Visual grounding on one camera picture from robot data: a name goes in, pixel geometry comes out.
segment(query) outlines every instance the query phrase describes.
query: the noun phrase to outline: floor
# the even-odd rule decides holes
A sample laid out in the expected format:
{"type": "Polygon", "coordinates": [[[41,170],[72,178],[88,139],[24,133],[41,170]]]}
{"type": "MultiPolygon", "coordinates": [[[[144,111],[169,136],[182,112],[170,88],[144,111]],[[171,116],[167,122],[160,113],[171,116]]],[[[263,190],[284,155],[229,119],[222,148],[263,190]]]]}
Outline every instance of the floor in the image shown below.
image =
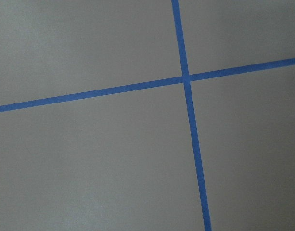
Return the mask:
{"type": "Polygon", "coordinates": [[[294,0],[0,0],[0,231],[295,231],[294,0]]]}

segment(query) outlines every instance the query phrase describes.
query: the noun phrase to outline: gray floor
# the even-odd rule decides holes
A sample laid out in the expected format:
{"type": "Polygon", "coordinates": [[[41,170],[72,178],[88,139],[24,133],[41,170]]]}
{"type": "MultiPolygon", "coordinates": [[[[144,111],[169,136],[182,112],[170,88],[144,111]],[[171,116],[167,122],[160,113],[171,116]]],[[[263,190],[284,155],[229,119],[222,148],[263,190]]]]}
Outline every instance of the gray floor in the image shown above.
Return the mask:
{"type": "MultiPolygon", "coordinates": [[[[191,74],[295,57],[295,1],[183,1],[191,74]]],[[[0,105],[181,76],[166,1],[0,0],[0,105]]],[[[295,66],[192,82],[214,231],[295,231],[295,66]]],[[[0,113],[0,231],[203,231],[182,84],[0,113]]]]}

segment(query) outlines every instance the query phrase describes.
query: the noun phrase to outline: blue line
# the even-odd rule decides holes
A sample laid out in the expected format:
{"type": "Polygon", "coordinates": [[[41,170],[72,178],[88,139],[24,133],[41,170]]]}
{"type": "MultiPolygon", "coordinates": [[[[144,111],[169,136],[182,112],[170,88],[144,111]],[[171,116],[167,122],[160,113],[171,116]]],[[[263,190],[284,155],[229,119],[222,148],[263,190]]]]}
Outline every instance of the blue line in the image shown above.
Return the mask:
{"type": "Polygon", "coordinates": [[[194,74],[194,75],[190,75],[190,80],[196,81],[196,80],[202,80],[202,79],[236,75],[236,74],[247,73],[247,72],[262,71],[262,70],[268,70],[268,69],[279,68],[284,66],[292,66],[292,65],[295,65],[295,58],[278,60],[278,61],[261,63],[261,64],[253,64],[253,65],[247,65],[247,66],[239,66],[239,67],[228,68],[228,69],[223,69],[218,71],[209,71],[209,72],[204,72],[200,74],[194,74]]]}
{"type": "Polygon", "coordinates": [[[173,7],[173,15],[174,15],[178,49],[180,53],[180,65],[181,65],[181,72],[182,72],[182,78],[183,78],[184,89],[185,89],[188,119],[190,124],[192,148],[194,153],[197,181],[199,185],[204,227],[205,227],[205,231],[211,231],[210,215],[209,215],[209,208],[208,208],[208,202],[207,202],[207,193],[206,193],[206,187],[205,187],[199,137],[198,137],[196,121],[195,121],[191,83],[190,83],[186,48],[185,48],[183,31],[182,31],[180,8],[179,8],[178,0],[172,0],[172,7],[173,7]]]}
{"type": "Polygon", "coordinates": [[[42,105],[53,104],[53,103],[62,103],[62,102],[73,101],[73,100],[81,100],[81,99],[87,99],[87,98],[92,98],[97,96],[111,95],[111,94],[117,94],[117,93],[141,90],[141,89],[147,89],[147,88],[156,88],[160,86],[167,86],[167,85],[178,84],[178,83],[182,83],[181,77],[166,78],[161,80],[136,83],[136,84],[124,85],[120,87],[106,88],[101,90],[92,90],[92,91],[75,93],[70,95],[62,95],[62,96],[56,96],[56,97],[51,97],[46,99],[39,99],[39,100],[22,102],[22,103],[2,105],[0,106],[0,112],[12,111],[12,110],[23,109],[28,107],[42,106],[42,105]]]}

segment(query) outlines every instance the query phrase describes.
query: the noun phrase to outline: blue tape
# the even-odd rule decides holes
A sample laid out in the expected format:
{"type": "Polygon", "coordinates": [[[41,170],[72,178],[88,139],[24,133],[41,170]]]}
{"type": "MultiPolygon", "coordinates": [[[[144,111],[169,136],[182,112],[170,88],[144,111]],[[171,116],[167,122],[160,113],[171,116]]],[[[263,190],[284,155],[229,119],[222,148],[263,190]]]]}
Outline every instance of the blue tape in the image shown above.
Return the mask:
{"type": "Polygon", "coordinates": [[[81,92],[76,94],[69,94],[69,95],[56,96],[56,97],[51,97],[46,99],[32,100],[32,101],[27,101],[22,103],[2,105],[0,106],[0,112],[12,111],[12,110],[23,109],[28,107],[42,106],[42,105],[53,104],[53,103],[62,103],[62,102],[73,101],[73,100],[81,100],[81,99],[87,99],[87,98],[92,98],[97,96],[111,95],[111,94],[117,94],[122,92],[134,91],[134,90],[142,90],[147,88],[156,88],[156,87],[167,86],[167,85],[178,84],[178,83],[182,83],[181,77],[166,78],[161,80],[136,83],[136,84],[124,85],[120,87],[106,88],[101,90],[92,90],[92,91],[81,92]]]}
{"type": "Polygon", "coordinates": [[[186,48],[185,48],[183,31],[182,31],[181,18],[180,18],[180,8],[179,8],[178,0],[172,0],[172,7],[173,7],[173,15],[174,15],[178,49],[179,49],[179,53],[180,53],[180,65],[181,65],[182,79],[183,79],[183,84],[184,84],[184,89],[185,89],[187,112],[188,112],[188,119],[189,119],[189,124],[190,124],[192,148],[193,148],[193,153],[194,153],[197,181],[198,181],[198,185],[199,185],[204,227],[205,227],[205,231],[211,231],[207,193],[206,193],[206,187],[205,187],[199,137],[198,137],[197,127],[196,127],[196,120],[195,120],[195,113],[194,113],[194,106],[193,106],[193,99],[192,99],[192,91],[191,91],[191,83],[190,83],[186,48]]]}
{"type": "Polygon", "coordinates": [[[292,66],[292,65],[295,65],[295,58],[278,60],[278,61],[261,63],[261,64],[253,64],[253,65],[247,65],[247,66],[239,66],[239,67],[228,68],[228,69],[223,69],[218,71],[209,71],[209,72],[204,72],[200,74],[194,74],[194,75],[190,75],[190,80],[196,81],[196,80],[202,80],[202,79],[236,75],[236,74],[247,73],[247,72],[262,71],[262,70],[268,70],[268,69],[292,66]]]}

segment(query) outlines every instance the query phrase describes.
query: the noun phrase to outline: blue stripe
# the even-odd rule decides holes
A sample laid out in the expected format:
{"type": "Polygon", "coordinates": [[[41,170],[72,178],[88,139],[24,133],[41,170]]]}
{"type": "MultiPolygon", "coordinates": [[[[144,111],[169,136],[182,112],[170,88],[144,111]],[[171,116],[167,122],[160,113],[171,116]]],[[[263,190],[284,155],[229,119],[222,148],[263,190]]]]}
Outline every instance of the blue stripe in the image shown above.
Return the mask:
{"type": "Polygon", "coordinates": [[[202,79],[208,79],[208,78],[236,75],[236,74],[253,72],[253,71],[262,71],[262,70],[268,70],[268,69],[279,68],[284,66],[292,66],[292,65],[295,65],[295,58],[278,60],[278,61],[261,63],[261,64],[253,64],[253,65],[247,65],[247,66],[239,66],[239,67],[228,68],[228,69],[223,69],[218,71],[209,71],[209,72],[204,72],[200,74],[194,74],[194,75],[190,75],[190,80],[196,81],[196,80],[202,80],[202,79]]]}
{"type": "Polygon", "coordinates": [[[181,65],[182,79],[184,83],[187,112],[188,112],[188,119],[190,124],[192,148],[194,153],[197,181],[199,185],[204,227],[205,227],[205,231],[211,231],[210,215],[209,215],[208,202],[207,202],[207,193],[206,193],[205,180],[204,180],[204,174],[203,174],[203,165],[202,165],[202,159],[201,159],[199,137],[198,137],[197,127],[196,127],[191,83],[190,83],[186,48],[185,48],[183,31],[182,31],[180,8],[179,8],[178,0],[172,0],[172,7],[173,7],[173,15],[174,15],[178,49],[180,53],[180,65],[181,65]]]}
{"type": "Polygon", "coordinates": [[[23,109],[28,107],[37,107],[37,106],[53,104],[53,103],[62,103],[62,102],[73,101],[73,100],[81,100],[81,99],[87,99],[87,98],[92,98],[97,96],[117,94],[117,93],[122,93],[127,91],[156,88],[160,86],[167,86],[167,85],[178,84],[178,83],[182,83],[181,77],[166,78],[161,80],[136,83],[136,84],[124,85],[120,87],[106,88],[101,90],[92,90],[92,91],[81,92],[76,94],[62,95],[62,96],[56,96],[56,97],[51,97],[46,99],[39,99],[39,100],[22,102],[22,103],[13,103],[8,105],[3,105],[3,106],[0,106],[0,112],[12,111],[12,110],[23,109]]]}

